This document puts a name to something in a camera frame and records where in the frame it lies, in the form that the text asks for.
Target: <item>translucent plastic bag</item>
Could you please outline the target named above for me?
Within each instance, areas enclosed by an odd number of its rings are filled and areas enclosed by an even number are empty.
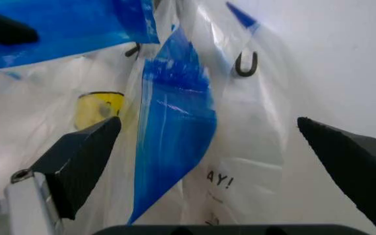
[[[215,9],[226,12],[217,14]],[[276,209],[276,193],[282,172],[282,155],[286,142],[289,105],[284,88],[286,74],[277,48],[263,26],[245,28],[222,1],[162,1],[155,14],[162,41],[172,29],[186,32],[206,67],[212,96],[217,104],[218,126],[212,142],[199,165],[161,196],[136,224],[228,224],[265,223]],[[258,71],[247,79],[232,71],[242,50],[261,51]],[[143,46],[140,55],[154,57],[158,47]],[[120,117],[127,130],[112,153],[111,194],[107,226],[126,223],[133,210],[136,192],[132,188],[136,168],[138,117],[142,107],[144,61],[134,67],[126,91],[126,104]]]
[[[0,197],[11,174],[29,167],[63,134],[76,130],[79,107],[96,108],[84,113],[91,122],[98,121],[102,107],[109,109],[97,96],[81,102],[83,95],[125,92],[136,56],[124,54],[133,46],[0,70]]]

